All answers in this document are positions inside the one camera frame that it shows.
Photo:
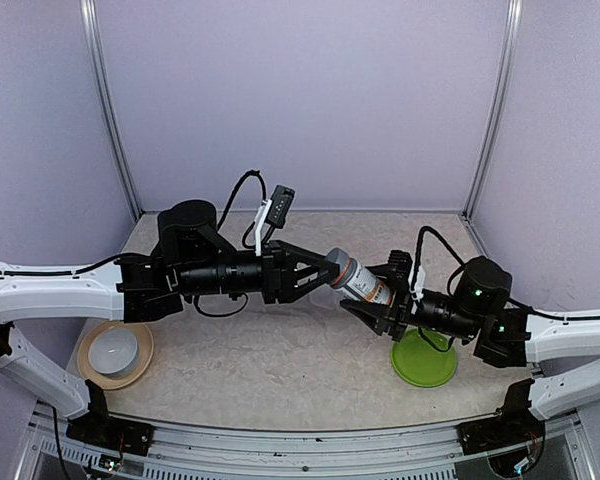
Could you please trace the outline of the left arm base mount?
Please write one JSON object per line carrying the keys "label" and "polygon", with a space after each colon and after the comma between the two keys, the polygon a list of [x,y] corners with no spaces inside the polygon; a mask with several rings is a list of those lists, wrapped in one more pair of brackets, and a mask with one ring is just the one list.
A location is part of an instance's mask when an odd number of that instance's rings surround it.
{"label": "left arm base mount", "polygon": [[154,435],[148,423],[112,416],[104,391],[86,380],[89,401],[84,415],[68,421],[66,436],[88,445],[146,457]]}

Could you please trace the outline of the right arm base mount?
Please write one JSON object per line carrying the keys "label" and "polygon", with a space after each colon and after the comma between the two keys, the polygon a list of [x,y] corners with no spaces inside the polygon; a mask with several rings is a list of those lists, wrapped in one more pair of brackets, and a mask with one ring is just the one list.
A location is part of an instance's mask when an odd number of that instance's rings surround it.
{"label": "right arm base mount", "polygon": [[544,437],[545,422],[530,411],[533,379],[516,382],[507,389],[504,404],[494,416],[460,423],[456,429],[464,455],[488,452]]}

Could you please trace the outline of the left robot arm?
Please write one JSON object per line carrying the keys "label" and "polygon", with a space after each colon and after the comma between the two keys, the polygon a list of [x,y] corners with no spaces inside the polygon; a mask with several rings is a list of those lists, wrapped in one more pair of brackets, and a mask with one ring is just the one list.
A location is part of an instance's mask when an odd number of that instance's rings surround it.
{"label": "left robot arm", "polygon": [[293,303],[335,279],[339,267],[284,241],[239,250],[219,232],[216,207],[187,200],[159,213],[148,255],[121,253],[89,266],[22,267],[0,262],[0,373],[44,400],[101,445],[120,434],[100,387],[35,349],[20,320],[99,318],[143,323],[182,311],[205,295]]}

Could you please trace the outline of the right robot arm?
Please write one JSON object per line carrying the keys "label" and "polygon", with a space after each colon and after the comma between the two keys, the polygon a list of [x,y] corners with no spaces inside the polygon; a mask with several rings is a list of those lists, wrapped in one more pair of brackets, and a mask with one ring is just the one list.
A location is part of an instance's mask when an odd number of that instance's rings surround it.
{"label": "right robot arm", "polygon": [[464,343],[497,368],[522,367],[562,358],[587,357],[589,363],[537,380],[518,382],[521,397],[493,419],[491,433],[503,444],[515,442],[537,420],[600,400],[600,309],[547,313],[514,300],[512,276],[492,260],[461,261],[445,293],[424,288],[420,250],[390,253],[369,273],[390,290],[387,304],[347,295],[340,305],[376,334],[394,340],[407,327],[432,330]]}

